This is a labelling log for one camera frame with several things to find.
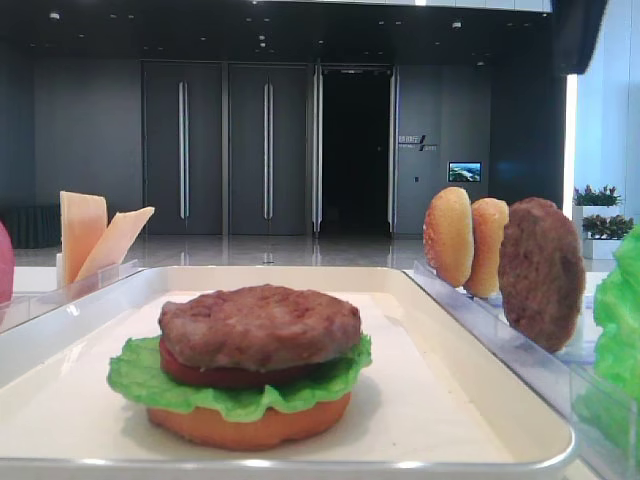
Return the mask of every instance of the tv screen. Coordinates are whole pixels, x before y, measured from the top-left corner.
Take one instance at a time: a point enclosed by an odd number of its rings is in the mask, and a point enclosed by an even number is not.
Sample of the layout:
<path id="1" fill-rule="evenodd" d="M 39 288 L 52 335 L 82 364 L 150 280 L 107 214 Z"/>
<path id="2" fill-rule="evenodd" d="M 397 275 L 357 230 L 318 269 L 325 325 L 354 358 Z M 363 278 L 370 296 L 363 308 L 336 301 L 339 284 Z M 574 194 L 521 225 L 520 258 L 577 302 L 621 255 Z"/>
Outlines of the tv screen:
<path id="1" fill-rule="evenodd" d="M 449 181 L 450 182 L 479 182 L 480 181 L 480 162 L 476 163 L 449 163 Z"/>

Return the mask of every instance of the green lettuce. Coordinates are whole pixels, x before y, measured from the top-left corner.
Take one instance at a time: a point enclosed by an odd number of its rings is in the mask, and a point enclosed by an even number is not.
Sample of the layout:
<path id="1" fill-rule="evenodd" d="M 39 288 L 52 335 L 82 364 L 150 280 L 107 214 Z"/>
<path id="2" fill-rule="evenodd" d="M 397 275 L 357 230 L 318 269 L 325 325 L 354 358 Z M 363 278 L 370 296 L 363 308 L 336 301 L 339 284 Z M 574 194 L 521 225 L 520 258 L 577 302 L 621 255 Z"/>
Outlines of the green lettuce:
<path id="1" fill-rule="evenodd" d="M 110 361 L 109 386 L 146 407 L 178 413 L 209 408 L 230 422 L 255 422 L 268 408 L 295 413 L 318 402 L 337 400 L 352 390 L 360 370 L 371 364 L 371 338 L 362 335 L 346 355 L 320 365 L 313 374 L 290 385 L 247 390 L 190 387 L 173 382 L 161 370 L 159 340 L 159 336 L 127 340 L 122 353 Z"/>
<path id="2" fill-rule="evenodd" d="M 612 387 L 591 387 L 577 397 L 574 411 L 624 452 L 630 445 L 628 402 L 616 388 L 640 403 L 640 225 L 614 253 L 616 268 L 596 288 L 594 320 L 603 331 L 596 344 L 594 370 Z"/>

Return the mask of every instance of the red object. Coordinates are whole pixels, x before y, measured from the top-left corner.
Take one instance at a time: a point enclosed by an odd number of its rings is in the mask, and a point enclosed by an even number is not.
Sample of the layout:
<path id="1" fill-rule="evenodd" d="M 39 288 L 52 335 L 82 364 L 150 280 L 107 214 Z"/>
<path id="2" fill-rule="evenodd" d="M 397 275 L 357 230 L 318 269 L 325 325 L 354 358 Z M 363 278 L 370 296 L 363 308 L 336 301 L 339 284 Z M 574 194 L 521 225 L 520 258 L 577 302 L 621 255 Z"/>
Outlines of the red object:
<path id="1" fill-rule="evenodd" d="M 0 223 L 0 304 L 10 301 L 13 296 L 15 269 L 16 257 L 13 254 L 11 238 L 4 225 Z"/>
<path id="2" fill-rule="evenodd" d="M 251 372 L 241 368 L 211 368 L 200 370 L 181 364 L 171 353 L 164 340 L 160 340 L 160 366 L 164 373 L 176 383 L 193 387 L 212 387 L 224 389 L 263 388 L 265 385 L 285 385 L 304 378 L 314 365 L 272 370 L 269 372 Z"/>

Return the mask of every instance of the floor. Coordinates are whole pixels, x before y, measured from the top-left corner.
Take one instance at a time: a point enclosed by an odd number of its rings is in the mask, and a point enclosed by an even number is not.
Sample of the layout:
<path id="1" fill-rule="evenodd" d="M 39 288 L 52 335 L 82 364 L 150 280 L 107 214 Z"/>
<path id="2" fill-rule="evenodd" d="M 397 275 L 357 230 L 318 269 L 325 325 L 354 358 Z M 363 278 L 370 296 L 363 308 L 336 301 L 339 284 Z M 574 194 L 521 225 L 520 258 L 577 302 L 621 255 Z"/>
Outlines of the floor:
<path id="1" fill-rule="evenodd" d="M 59 248 L 16 251 L 21 267 L 53 267 Z M 352 265 L 411 269 L 423 261 L 421 238 L 387 239 L 349 236 L 143 236 L 132 246 L 125 262 L 138 260 L 143 267 L 168 265 Z M 612 260 L 586 260 L 591 272 L 608 272 Z"/>

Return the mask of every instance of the gray door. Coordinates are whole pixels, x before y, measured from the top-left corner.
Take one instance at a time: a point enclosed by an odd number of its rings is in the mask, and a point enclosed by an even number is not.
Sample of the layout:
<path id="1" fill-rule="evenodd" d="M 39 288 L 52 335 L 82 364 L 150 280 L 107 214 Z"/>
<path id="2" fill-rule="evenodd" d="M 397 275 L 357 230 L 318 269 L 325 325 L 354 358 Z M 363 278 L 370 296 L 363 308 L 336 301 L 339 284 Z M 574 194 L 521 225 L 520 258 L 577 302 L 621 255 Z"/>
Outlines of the gray door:
<path id="1" fill-rule="evenodd" d="M 213 64 L 145 64 L 151 234 L 222 233 L 222 77 Z"/>
<path id="2" fill-rule="evenodd" d="M 230 67 L 231 228 L 305 234 L 305 67 Z"/>

